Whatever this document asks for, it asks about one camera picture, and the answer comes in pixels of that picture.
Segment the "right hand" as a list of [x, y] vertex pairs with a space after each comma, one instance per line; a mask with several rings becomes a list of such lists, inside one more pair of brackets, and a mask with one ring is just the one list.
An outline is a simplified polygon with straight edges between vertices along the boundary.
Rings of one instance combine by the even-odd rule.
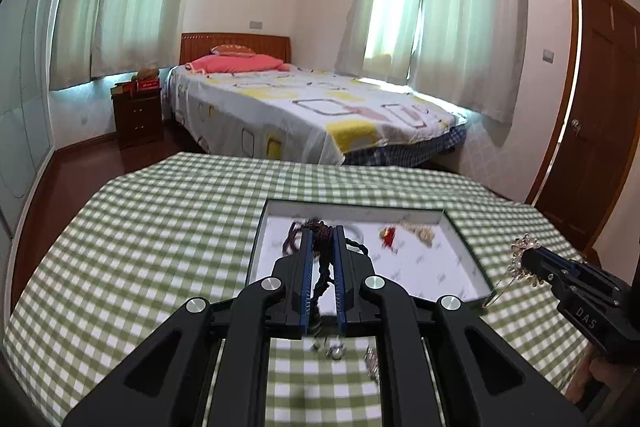
[[622, 391], [630, 382], [637, 369], [610, 363], [596, 346], [589, 343], [582, 354], [574, 376], [564, 391], [565, 398], [577, 404], [585, 393], [587, 384], [598, 381], [612, 391]]

